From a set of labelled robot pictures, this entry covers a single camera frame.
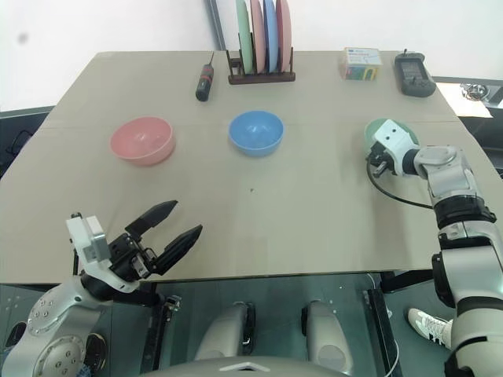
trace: green plate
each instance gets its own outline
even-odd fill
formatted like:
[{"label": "green plate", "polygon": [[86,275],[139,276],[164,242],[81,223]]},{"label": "green plate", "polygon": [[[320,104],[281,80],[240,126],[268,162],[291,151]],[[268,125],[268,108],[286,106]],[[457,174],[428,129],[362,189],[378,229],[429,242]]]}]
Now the green plate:
[{"label": "green plate", "polygon": [[243,56],[244,73],[253,73],[252,38],[250,36],[250,21],[244,0],[236,0],[237,23],[239,25],[239,39],[241,55]]}]

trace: beige table surface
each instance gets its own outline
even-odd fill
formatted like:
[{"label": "beige table surface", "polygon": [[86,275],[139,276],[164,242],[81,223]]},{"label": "beige table surface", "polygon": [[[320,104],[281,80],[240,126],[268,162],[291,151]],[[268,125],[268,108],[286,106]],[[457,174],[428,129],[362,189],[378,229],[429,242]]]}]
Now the beige table surface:
[{"label": "beige table surface", "polygon": [[[194,88],[208,53],[101,53],[79,76],[0,181],[0,282],[57,283],[72,269],[64,220],[96,214],[108,241],[152,205],[180,203],[145,234],[161,251],[197,224],[196,246],[155,280],[430,268],[438,252],[432,211],[388,199],[365,175],[368,121],[408,123],[425,145],[461,146],[486,201],[503,214],[501,180],[437,91],[400,94],[384,53],[375,82],[341,79],[340,53],[296,53],[297,80],[230,86],[225,55],[214,59],[210,100]],[[227,140],[229,121],[265,109],[284,121],[271,156],[248,158]],[[166,119],[177,146],[169,160],[134,167],[108,150],[120,124]],[[419,178],[382,185],[428,203]]]}]

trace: box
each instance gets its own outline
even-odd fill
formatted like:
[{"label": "box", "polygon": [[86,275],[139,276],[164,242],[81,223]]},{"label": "box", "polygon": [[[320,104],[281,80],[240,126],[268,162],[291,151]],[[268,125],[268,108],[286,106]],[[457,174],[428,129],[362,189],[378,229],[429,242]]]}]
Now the box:
[{"label": "box", "polygon": [[372,81],[382,64],[378,49],[344,49],[345,79]]}]

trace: black screwdriver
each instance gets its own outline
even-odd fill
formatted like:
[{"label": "black screwdriver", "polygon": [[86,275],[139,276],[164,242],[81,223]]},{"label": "black screwdriver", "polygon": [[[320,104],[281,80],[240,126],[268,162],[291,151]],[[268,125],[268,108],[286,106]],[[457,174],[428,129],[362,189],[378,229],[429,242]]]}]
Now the black screwdriver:
[{"label": "black screwdriver", "polygon": [[207,101],[207,98],[210,96],[211,82],[213,81],[213,67],[211,66],[213,55],[215,55],[215,51],[211,55],[210,62],[203,66],[199,82],[197,83],[196,98],[199,101]]}]

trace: dish rack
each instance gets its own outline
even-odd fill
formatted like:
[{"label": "dish rack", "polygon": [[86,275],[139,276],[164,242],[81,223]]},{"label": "dish rack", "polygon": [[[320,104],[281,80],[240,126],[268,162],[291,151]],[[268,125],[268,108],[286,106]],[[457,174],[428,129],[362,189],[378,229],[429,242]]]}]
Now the dish rack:
[{"label": "dish rack", "polygon": [[[257,72],[257,62],[255,58],[255,43],[253,42],[253,33],[251,35],[251,52],[253,56],[253,73],[245,74],[243,65],[243,54],[241,49],[239,49],[239,57],[230,57],[229,50],[227,53],[227,63],[229,64],[229,84],[240,85],[240,84],[263,84],[266,82],[288,82],[296,80],[296,73],[293,71],[293,47],[290,49],[290,71],[284,72]],[[281,52],[278,54],[279,59],[277,66],[281,67]],[[269,60],[269,53],[266,50],[266,61]]]}]

